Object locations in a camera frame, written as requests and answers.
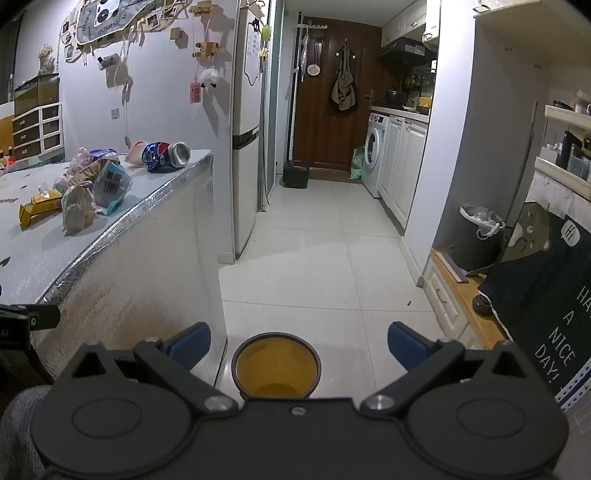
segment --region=washing machine door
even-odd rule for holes
[[[370,170],[378,164],[379,151],[382,148],[382,138],[375,127],[368,132],[365,140],[365,164]]]

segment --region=metal screw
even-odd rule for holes
[[[394,399],[387,395],[372,395],[365,400],[365,405],[372,410],[388,410],[394,406]]]
[[[291,409],[291,414],[295,415],[296,417],[303,417],[307,412],[308,411],[304,407],[293,407]]]
[[[234,406],[234,401],[225,395],[216,395],[209,397],[203,404],[209,411],[228,411]]]

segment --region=silver insulation foil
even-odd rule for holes
[[[213,219],[213,155],[189,165],[141,200],[83,251],[40,303],[60,305],[61,322],[32,334],[57,377],[80,345],[108,349],[168,339],[196,322],[212,330],[193,372],[213,384],[226,344]]]

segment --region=plastic bag in trash can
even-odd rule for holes
[[[357,180],[361,178],[361,171],[363,169],[363,162],[365,161],[365,146],[355,148],[353,150],[353,161],[351,162],[351,180]]]
[[[480,240],[486,240],[505,228],[505,222],[501,217],[487,208],[464,203],[460,207],[460,213],[466,220],[478,226],[476,236]]]

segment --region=cooking pot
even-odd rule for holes
[[[397,92],[396,90],[386,91],[386,103],[390,105],[404,105],[406,102],[406,93]]]

